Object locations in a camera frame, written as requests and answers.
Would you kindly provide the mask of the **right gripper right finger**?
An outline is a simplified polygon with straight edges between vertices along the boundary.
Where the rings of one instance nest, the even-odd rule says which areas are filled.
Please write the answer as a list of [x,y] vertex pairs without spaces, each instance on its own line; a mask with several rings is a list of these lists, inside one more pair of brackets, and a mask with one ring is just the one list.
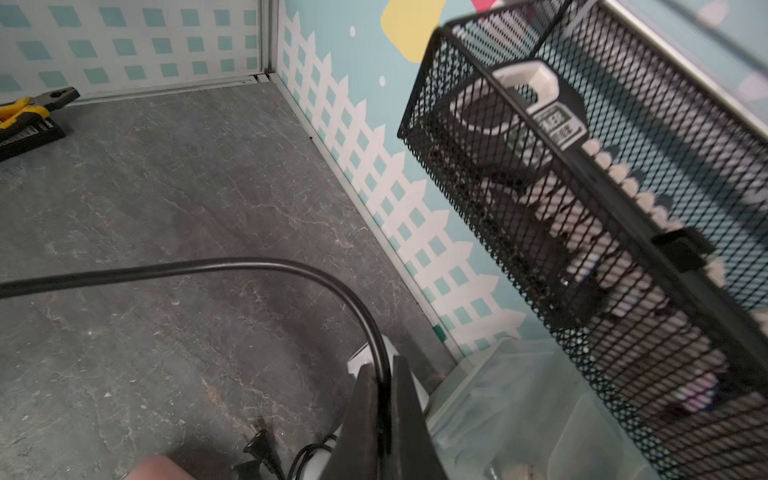
[[427,430],[412,372],[402,356],[395,356],[392,363],[390,424],[387,479],[447,479]]

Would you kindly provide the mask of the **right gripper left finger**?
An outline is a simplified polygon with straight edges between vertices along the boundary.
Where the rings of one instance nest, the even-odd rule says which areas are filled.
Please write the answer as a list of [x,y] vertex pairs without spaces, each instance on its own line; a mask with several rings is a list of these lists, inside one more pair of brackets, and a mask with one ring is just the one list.
[[358,372],[337,444],[323,480],[373,480],[380,476],[381,392],[374,367]]

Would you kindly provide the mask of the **pink hair dryer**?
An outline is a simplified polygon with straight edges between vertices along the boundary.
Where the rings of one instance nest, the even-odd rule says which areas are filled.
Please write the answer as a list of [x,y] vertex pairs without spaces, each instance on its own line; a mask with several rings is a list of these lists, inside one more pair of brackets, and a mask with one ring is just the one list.
[[195,480],[167,456],[153,456],[137,465],[125,480]]

